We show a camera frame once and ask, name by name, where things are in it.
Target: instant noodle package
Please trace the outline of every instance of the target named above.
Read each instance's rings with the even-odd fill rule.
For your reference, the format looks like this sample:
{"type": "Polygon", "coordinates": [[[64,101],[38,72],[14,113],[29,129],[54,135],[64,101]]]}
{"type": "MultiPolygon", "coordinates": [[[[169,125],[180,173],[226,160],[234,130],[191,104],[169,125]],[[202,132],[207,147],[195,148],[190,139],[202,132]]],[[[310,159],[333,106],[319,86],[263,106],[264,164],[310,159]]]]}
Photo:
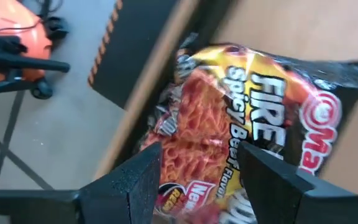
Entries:
{"type": "Polygon", "coordinates": [[[358,100],[358,62],[311,62],[235,44],[181,49],[141,150],[162,143],[156,213],[178,223],[255,223],[241,141],[318,175],[358,100]]]}

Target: gray floor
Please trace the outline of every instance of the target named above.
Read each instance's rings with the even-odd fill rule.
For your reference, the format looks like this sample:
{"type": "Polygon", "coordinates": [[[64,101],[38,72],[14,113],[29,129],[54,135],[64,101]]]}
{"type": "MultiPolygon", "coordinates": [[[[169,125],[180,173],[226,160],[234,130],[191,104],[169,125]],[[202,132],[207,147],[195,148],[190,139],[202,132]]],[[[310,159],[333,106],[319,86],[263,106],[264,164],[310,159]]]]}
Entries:
{"type": "MultiPolygon", "coordinates": [[[[123,116],[122,109],[86,82],[114,0],[64,1],[56,15],[67,19],[71,32],[52,58],[70,63],[71,70],[48,75],[55,96],[36,100],[26,91],[13,129],[14,119],[9,118],[15,117],[10,116],[12,106],[22,93],[0,94],[0,143],[11,151],[3,160],[0,189],[84,186],[91,181],[123,116]],[[9,129],[13,130],[11,139],[7,138],[9,129]]],[[[34,0],[24,4],[39,10],[34,0]]]]}

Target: orange striped edge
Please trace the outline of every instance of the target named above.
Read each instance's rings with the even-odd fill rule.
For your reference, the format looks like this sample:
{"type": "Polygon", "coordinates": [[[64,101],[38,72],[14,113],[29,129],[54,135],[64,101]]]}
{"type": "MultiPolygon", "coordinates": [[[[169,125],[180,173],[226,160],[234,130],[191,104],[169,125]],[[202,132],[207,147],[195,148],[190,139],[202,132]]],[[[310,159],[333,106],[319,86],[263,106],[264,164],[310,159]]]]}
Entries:
{"type": "Polygon", "coordinates": [[[88,85],[89,86],[93,85],[94,76],[98,72],[99,65],[102,62],[104,53],[106,52],[106,44],[110,43],[110,35],[114,30],[114,22],[116,22],[118,20],[118,11],[121,10],[122,7],[123,7],[122,0],[117,0],[116,4],[114,6],[114,9],[112,10],[112,13],[111,13],[111,16],[109,19],[109,23],[106,27],[106,32],[104,33],[101,44],[99,46],[98,54],[96,55],[96,58],[94,60],[94,63],[93,63],[92,69],[91,69],[91,73],[89,74],[89,77],[88,77],[88,85]]]}

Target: orange vacuum cleaner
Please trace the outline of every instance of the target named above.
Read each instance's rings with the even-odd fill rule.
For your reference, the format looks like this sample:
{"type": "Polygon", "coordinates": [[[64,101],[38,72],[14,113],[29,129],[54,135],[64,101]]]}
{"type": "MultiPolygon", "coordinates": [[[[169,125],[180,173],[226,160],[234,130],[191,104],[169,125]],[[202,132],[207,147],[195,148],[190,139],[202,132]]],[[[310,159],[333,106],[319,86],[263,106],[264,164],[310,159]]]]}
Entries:
{"type": "Polygon", "coordinates": [[[66,73],[70,65],[49,60],[51,50],[68,33],[60,17],[49,17],[51,1],[40,2],[35,15],[17,0],[0,0],[0,93],[30,90],[38,99],[53,95],[45,71],[66,73]]]}

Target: fire spicy beef flavor text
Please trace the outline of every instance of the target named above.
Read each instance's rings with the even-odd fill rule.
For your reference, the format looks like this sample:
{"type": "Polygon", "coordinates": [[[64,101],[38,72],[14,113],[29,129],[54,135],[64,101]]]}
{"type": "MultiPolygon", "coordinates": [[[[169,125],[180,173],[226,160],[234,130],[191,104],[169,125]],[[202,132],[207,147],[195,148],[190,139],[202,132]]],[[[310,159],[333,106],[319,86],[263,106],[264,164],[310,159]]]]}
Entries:
{"type": "Polygon", "coordinates": [[[256,222],[239,143],[318,175],[358,100],[358,62],[309,62],[234,44],[192,55],[181,49],[173,80],[141,149],[162,143],[155,211],[183,223],[256,222]]]}

